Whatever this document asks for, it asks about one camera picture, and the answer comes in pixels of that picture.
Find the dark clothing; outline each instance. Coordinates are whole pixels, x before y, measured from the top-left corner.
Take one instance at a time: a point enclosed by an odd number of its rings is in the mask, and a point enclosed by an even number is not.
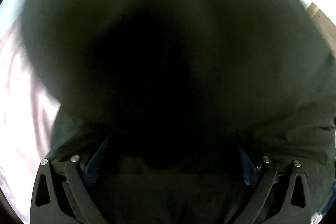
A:
[[[26,0],[22,34],[62,104],[50,157],[121,132],[115,172],[93,193],[115,223],[226,223],[250,194],[235,145],[252,159],[300,160],[312,213],[323,206],[336,64],[298,0]],[[165,179],[142,180],[157,173]]]

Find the silver screw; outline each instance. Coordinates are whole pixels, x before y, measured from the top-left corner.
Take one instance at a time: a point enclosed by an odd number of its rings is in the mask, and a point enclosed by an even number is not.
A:
[[[48,163],[48,159],[41,160],[41,165],[46,165]]]
[[[74,156],[71,157],[72,162],[78,162],[79,159],[80,159],[80,156],[78,156],[78,155],[74,155]]]
[[[262,161],[266,164],[271,162],[271,159],[269,158],[269,156],[263,156]]]
[[[294,165],[295,165],[296,167],[300,167],[300,166],[301,166],[301,163],[300,163],[298,160],[295,160],[295,161],[294,161]]]

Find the pink fabric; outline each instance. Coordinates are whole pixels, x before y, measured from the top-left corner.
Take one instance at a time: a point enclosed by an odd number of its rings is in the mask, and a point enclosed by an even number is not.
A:
[[[34,73],[17,20],[0,40],[0,187],[24,223],[59,106]]]

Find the wrinkled fabric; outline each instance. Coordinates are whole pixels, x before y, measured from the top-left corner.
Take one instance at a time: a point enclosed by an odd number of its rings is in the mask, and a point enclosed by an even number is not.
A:
[[[113,172],[92,192],[114,223],[174,223],[183,212],[182,223],[229,221],[248,189],[226,168],[235,157],[211,158],[212,145],[235,153],[220,138],[254,160],[300,160],[311,213],[324,204],[335,177],[336,63],[299,0],[26,0],[22,31],[37,74],[62,104],[51,159],[125,132]],[[214,195],[192,198],[210,193],[199,175],[220,163],[221,216],[208,210]],[[167,170],[191,172],[194,187],[155,176]]]
[[[23,223],[30,223],[35,176],[50,150],[59,102],[34,73],[20,24],[0,39],[0,187]]]

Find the dark green fabric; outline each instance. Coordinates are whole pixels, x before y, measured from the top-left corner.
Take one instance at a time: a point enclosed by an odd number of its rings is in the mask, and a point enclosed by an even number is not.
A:
[[[233,136],[252,158],[269,155],[284,165],[300,160],[312,213],[327,198],[335,175],[336,66],[298,0],[26,0],[21,18],[32,64],[62,104],[54,159],[98,142],[109,131],[97,130],[104,125],[137,135],[132,160],[141,156],[161,174],[160,162],[172,168],[197,154],[193,147],[201,148],[207,136]],[[218,217],[209,199],[192,204],[193,187],[173,191],[162,178],[143,185],[141,175],[151,171],[130,170],[134,181],[109,176],[95,189],[116,223],[171,223],[181,208],[190,208],[192,223]],[[248,189],[235,175],[222,176],[221,187],[214,185],[226,222]],[[209,186],[206,178],[195,181],[190,185]],[[170,188],[157,197],[158,185]],[[135,208],[127,202],[132,193],[133,205],[150,201]],[[169,207],[165,194],[182,205]],[[158,210],[146,210],[153,206]],[[164,210],[171,218],[159,217]]]

